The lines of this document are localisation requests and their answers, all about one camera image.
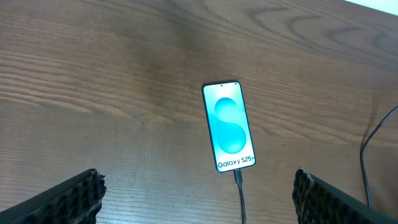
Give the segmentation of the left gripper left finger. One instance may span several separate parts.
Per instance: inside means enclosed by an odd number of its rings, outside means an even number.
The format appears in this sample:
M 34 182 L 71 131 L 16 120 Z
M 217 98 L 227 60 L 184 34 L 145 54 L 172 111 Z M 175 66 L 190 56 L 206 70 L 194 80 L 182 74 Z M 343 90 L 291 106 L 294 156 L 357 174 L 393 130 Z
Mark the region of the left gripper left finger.
M 1 212 L 1 223 L 96 223 L 106 193 L 104 175 L 88 169 Z

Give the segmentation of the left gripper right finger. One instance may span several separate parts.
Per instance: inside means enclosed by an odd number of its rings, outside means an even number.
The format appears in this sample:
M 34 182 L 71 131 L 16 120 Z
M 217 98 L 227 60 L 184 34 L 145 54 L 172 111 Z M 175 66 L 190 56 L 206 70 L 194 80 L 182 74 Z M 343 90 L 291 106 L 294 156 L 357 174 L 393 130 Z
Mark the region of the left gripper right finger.
M 299 224 L 397 224 L 336 187 L 299 168 L 292 199 Z

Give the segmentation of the blue Samsung Galaxy smartphone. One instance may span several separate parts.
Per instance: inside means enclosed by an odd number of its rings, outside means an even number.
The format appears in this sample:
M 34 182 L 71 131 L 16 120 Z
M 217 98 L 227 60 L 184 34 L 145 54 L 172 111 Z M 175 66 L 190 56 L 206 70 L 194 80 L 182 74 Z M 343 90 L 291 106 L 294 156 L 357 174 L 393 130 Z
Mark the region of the blue Samsung Galaxy smartphone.
M 201 87 L 215 168 L 224 173 L 256 164 L 243 89 L 237 80 Z

